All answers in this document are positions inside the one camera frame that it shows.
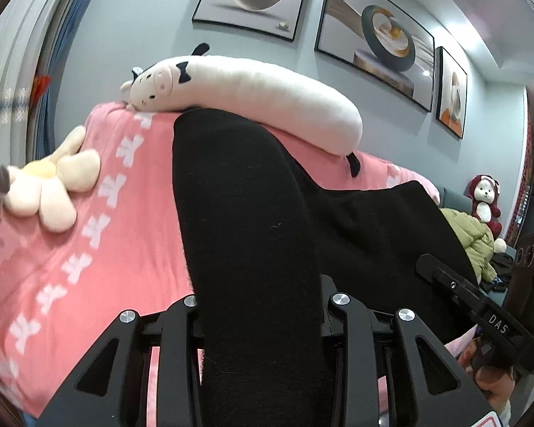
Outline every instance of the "long white plush pillow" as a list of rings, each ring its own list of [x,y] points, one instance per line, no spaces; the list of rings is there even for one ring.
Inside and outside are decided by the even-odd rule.
[[[139,111],[222,109],[291,133],[334,155],[350,154],[362,118],[343,94],[283,67],[223,56],[182,56],[135,68],[125,82]]]

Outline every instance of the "triangular cutout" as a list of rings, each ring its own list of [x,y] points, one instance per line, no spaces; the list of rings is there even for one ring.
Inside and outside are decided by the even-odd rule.
[[[439,395],[457,389],[459,382],[427,341],[423,338],[417,338],[416,343],[422,360],[428,392],[431,395]]]
[[[119,346],[118,339],[112,339],[99,356],[95,359],[91,367],[77,384],[77,390],[87,394],[105,396],[109,389],[112,364],[117,354]]]

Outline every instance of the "green puffer jacket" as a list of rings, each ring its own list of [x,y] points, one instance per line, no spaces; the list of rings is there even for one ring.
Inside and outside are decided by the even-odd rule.
[[[441,211],[467,252],[477,281],[480,283],[481,278],[487,282],[493,281],[497,273],[490,264],[494,254],[494,240],[488,226],[468,213],[446,208]]]

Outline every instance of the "black picture frame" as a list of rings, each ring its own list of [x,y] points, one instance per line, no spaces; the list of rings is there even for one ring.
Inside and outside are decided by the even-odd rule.
[[[398,5],[396,5],[392,0],[387,0],[389,3],[391,3],[397,10],[401,11],[403,14],[405,14],[408,18],[410,18],[413,22],[415,22],[415,24],[417,24],[420,28],[423,29],[423,31],[425,33],[427,33],[430,37],[431,37],[431,41],[433,43],[433,68],[431,68],[431,99],[429,101],[429,104],[427,106],[423,105],[422,103],[420,103],[419,101],[417,101],[416,99],[414,99],[412,96],[409,96],[407,95],[406,93],[404,93],[403,91],[397,89],[396,87],[392,86],[390,83],[388,83],[387,81],[385,81],[383,78],[380,78],[379,76],[367,71],[367,70],[364,70],[358,66],[356,66],[353,62],[350,62],[350,61],[347,61],[346,59],[340,57],[340,56],[337,56],[333,53],[329,53],[328,51],[325,51],[324,49],[322,49],[320,47],[320,36],[322,34],[322,30],[323,30],[323,23],[324,23],[324,20],[325,20],[325,14],[326,14],[326,6],[327,6],[327,3],[328,3],[328,0],[324,0],[323,1],[323,4],[322,4],[322,11],[320,12],[320,19],[319,19],[319,23],[318,23],[318,32],[316,34],[316,43],[315,43],[315,51],[319,52],[319,53],[323,53],[325,56],[329,56],[333,59],[336,59],[337,61],[340,61],[340,62],[343,62],[343,64],[348,64],[350,65],[351,67],[353,67],[354,69],[356,69],[356,71],[358,72],[363,72],[365,75],[368,75],[374,79],[377,79],[378,81],[380,81],[382,84],[385,84],[387,85],[389,88],[391,88],[393,91],[397,92],[400,97],[402,98],[405,98],[405,99],[408,99],[411,101],[412,104],[415,104],[417,105],[420,109],[426,111],[426,112],[432,112],[433,111],[433,95],[434,95],[434,86],[435,86],[435,68],[434,68],[434,65],[435,65],[435,52],[436,52],[436,47],[435,47],[435,37],[425,28],[423,27],[419,22],[417,22],[410,14],[408,14],[406,11],[404,11],[402,8],[400,8]]]
[[[297,29],[298,29],[298,26],[299,26],[300,15],[302,14],[303,6],[304,6],[304,3],[305,3],[305,0],[300,0],[300,5],[299,5],[298,13],[297,13],[297,20],[295,21],[295,28],[294,28],[294,31],[293,31],[293,36],[292,36],[292,38],[289,38],[289,37],[285,37],[284,35],[280,35],[280,34],[277,34],[277,33],[265,32],[265,31],[262,31],[261,29],[255,28],[255,27],[246,27],[244,25],[230,24],[229,22],[219,22],[219,21],[211,21],[211,20],[207,20],[207,19],[197,19],[196,18],[196,14],[198,12],[198,8],[201,5],[201,1],[202,0],[198,0],[198,4],[196,5],[196,8],[194,9],[194,13],[192,14],[192,24],[222,25],[224,27],[232,27],[232,28],[236,28],[236,29],[240,29],[240,30],[244,30],[244,31],[260,33],[260,34],[263,34],[263,35],[268,35],[270,37],[283,39],[283,40],[291,42],[291,43],[295,41],[295,38],[297,36]]]
[[[465,75],[465,108],[463,109],[463,125],[462,125],[462,131],[461,134],[455,132],[449,125],[445,124],[441,120],[441,100],[443,98],[443,76],[444,76],[444,63],[445,59],[447,57],[450,58],[459,68],[463,71]],[[436,112],[435,112],[435,119],[437,122],[440,122],[440,124],[444,125],[446,129],[448,129],[453,135],[457,136],[459,139],[463,139],[465,136],[465,124],[467,120],[467,100],[468,100],[468,74],[465,69],[457,62],[457,60],[451,56],[451,54],[444,48],[444,47],[438,47],[436,49],[435,57],[437,58],[437,61],[439,63],[439,73],[437,75],[437,105],[436,105]]]

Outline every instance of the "person's finger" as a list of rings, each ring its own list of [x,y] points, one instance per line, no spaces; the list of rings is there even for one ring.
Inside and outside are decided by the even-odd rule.
[[[467,369],[469,366],[471,366],[471,363],[473,362],[473,358],[475,354],[477,353],[477,341],[471,341],[471,343],[468,344],[467,348],[463,353],[461,353],[461,356],[459,356],[459,365],[463,369]]]
[[[514,390],[510,372],[500,368],[484,366],[475,377],[477,386],[488,393],[488,402],[496,412],[502,412]]]

